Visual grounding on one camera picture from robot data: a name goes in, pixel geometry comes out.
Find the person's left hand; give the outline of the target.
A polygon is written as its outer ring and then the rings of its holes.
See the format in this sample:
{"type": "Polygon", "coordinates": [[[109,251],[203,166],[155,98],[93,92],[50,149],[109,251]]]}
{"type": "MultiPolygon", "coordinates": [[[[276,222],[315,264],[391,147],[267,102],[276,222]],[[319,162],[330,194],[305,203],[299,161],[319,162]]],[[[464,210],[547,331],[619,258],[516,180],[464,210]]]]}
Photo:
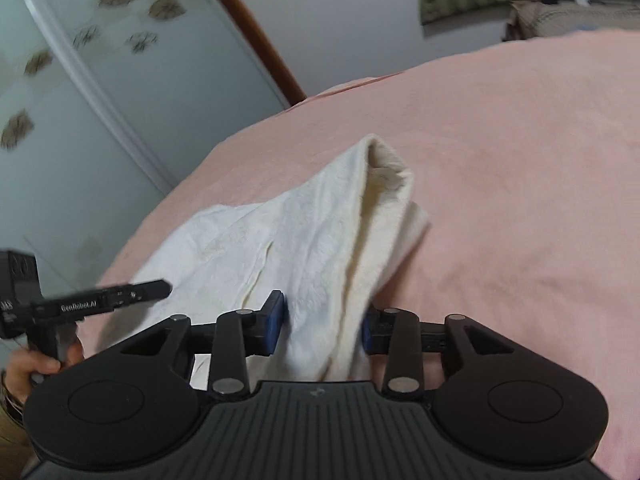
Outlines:
{"type": "Polygon", "coordinates": [[[84,348],[78,339],[70,345],[66,358],[60,362],[37,350],[18,349],[11,354],[6,364],[4,384],[6,390],[17,401],[25,403],[32,392],[32,375],[50,376],[66,370],[84,360],[84,348]]]}

